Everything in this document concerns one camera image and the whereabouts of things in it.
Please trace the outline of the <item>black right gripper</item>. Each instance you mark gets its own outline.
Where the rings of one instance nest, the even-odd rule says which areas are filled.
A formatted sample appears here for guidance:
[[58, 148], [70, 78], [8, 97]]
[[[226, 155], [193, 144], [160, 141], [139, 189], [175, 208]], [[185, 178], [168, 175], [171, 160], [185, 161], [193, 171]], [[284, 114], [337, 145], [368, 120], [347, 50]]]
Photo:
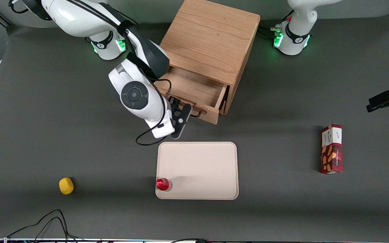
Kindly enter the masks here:
[[175, 123], [174, 132], [171, 134], [172, 139], [179, 139], [191, 113], [192, 105], [184, 105], [182, 109], [181, 101], [175, 101], [175, 113], [173, 114], [173, 120]]

